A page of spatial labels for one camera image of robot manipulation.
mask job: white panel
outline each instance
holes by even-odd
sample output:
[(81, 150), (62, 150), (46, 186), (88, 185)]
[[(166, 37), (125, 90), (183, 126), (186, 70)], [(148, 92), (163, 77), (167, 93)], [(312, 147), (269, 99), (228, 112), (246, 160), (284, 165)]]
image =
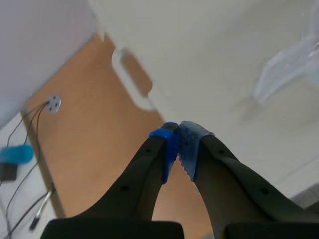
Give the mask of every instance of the white panel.
[(0, 126), (95, 32), (85, 0), (0, 1)]

